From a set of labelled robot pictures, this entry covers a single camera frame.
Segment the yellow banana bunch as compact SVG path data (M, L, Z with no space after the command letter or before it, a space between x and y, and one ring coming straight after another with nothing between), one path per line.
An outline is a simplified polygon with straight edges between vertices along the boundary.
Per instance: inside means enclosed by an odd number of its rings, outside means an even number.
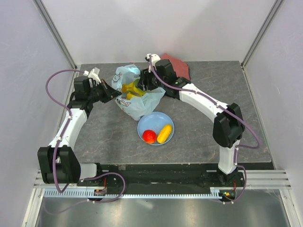
M134 95L134 94L132 94L132 93L127 93L127 94L126 94L126 99L127 99L127 100L131 100L131 99L134 98L134 97L140 97L140 96L136 96L136 95Z
M125 93L125 94L132 93L132 94L134 94L136 96L140 96L140 97L142 97L146 93L140 89L133 88L133 83L123 84L121 91L122 91L122 93Z

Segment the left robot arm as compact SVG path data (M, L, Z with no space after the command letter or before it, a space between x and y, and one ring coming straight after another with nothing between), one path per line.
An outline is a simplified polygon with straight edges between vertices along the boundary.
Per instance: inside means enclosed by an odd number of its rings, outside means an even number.
M97 82L88 76L75 78L73 86L74 92L57 135L47 147L40 147L37 153L42 179L46 184L79 181L81 166L73 152L79 132L94 103L107 103L122 94L103 79Z

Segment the green mango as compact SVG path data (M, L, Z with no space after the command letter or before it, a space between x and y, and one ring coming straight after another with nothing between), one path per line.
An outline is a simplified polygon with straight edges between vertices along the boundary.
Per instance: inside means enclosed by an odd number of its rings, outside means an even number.
M140 80L139 80L139 79L136 79L136 80L133 82L133 88L141 89L141 85L140 85Z

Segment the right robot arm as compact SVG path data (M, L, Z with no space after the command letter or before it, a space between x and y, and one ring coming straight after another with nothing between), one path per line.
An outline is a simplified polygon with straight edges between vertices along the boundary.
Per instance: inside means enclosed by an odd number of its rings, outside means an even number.
M228 186L237 172L235 149L245 131L240 107L213 99L189 79L178 77L168 59L162 60L156 54L148 54L145 59L149 67L141 71L137 88L142 91L162 88L166 96L193 106L212 121L213 139L219 145L217 181Z

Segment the light blue plastic bag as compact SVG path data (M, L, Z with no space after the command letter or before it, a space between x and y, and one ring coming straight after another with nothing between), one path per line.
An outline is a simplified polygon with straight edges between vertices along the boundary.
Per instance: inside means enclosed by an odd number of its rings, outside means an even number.
M134 64L121 66L116 69L112 78L112 87L122 93L122 85L133 83L136 79L140 79L139 68ZM153 112L165 95L165 90L160 87L145 92L142 97L134 97L131 100L127 100L126 94L122 93L115 102L124 113L138 121L142 116Z

